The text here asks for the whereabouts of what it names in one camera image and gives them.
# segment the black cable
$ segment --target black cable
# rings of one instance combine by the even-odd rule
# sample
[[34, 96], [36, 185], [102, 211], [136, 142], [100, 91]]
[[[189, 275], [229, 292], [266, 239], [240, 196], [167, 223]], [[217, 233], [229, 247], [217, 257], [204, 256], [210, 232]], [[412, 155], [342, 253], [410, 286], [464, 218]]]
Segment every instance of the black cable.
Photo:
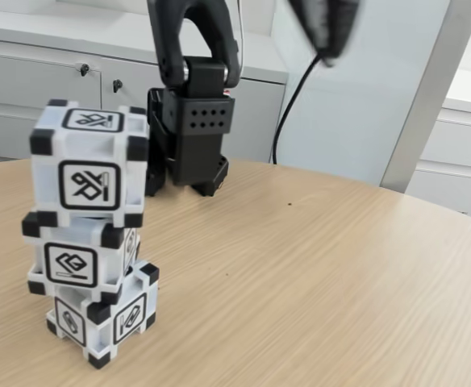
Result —
[[277, 131], [275, 132], [275, 137], [273, 138], [273, 163], [277, 164], [277, 146], [278, 146], [278, 139], [281, 135], [282, 128], [284, 127], [284, 123], [286, 123], [287, 116], [290, 114], [291, 108], [294, 105], [294, 102], [297, 100], [298, 95], [302, 91], [303, 84], [306, 83], [307, 78], [315, 68], [315, 66], [322, 61], [327, 67], [331, 67], [325, 58], [320, 56], [319, 54], [315, 56], [309, 67], [307, 68], [306, 72], [303, 74], [300, 83], [298, 83], [297, 89], [293, 93], [293, 97], [291, 97], [290, 102], [287, 104], [286, 110], [284, 111], [284, 115], [282, 115], [281, 121], [278, 124]]

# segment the stacked cubes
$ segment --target stacked cubes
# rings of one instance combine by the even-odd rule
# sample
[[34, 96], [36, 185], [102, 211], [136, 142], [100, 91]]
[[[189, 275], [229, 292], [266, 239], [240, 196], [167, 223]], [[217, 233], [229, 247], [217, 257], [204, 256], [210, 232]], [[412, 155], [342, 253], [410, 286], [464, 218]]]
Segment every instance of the stacked cubes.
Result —
[[148, 165], [146, 112], [51, 100], [31, 134], [31, 293], [51, 296], [49, 330], [102, 368], [155, 321], [159, 270], [138, 259]]

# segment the wooden table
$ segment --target wooden table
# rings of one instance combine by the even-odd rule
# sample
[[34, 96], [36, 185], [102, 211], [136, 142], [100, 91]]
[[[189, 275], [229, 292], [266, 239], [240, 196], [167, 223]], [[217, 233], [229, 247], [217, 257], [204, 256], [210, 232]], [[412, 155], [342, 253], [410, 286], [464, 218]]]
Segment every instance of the wooden table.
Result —
[[0, 164], [0, 385], [471, 387], [471, 218], [338, 177], [233, 163], [148, 199], [156, 324], [101, 371], [28, 294], [27, 161]]

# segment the blurry black object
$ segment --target blurry black object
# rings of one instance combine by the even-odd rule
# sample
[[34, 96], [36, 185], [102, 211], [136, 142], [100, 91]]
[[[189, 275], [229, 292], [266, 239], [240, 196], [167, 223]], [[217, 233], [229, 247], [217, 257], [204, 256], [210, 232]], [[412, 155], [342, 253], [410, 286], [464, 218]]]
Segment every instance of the blurry black object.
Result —
[[347, 45], [361, 0], [290, 0], [321, 58], [337, 58]]

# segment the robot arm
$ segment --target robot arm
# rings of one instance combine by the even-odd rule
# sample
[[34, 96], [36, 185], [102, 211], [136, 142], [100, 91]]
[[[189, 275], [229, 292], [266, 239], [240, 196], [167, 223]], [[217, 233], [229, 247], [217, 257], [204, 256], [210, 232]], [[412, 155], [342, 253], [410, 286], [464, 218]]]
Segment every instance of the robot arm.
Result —
[[170, 88], [187, 81], [187, 63], [181, 52], [180, 30], [184, 19], [191, 20], [202, 33], [214, 60], [227, 68], [225, 86], [236, 87], [240, 81], [238, 47], [230, 14], [223, 0], [148, 0], [153, 39], [164, 84]]
[[[290, 0], [319, 57], [343, 51], [360, 0]], [[228, 173], [221, 155], [230, 132], [235, 101], [226, 88], [240, 81], [238, 47], [224, 0], [148, 0], [153, 38], [165, 89], [148, 93], [150, 125], [147, 195], [165, 183], [166, 169], [175, 185], [191, 185], [213, 196]], [[183, 56], [184, 19], [196, 24], [212, 57]]]

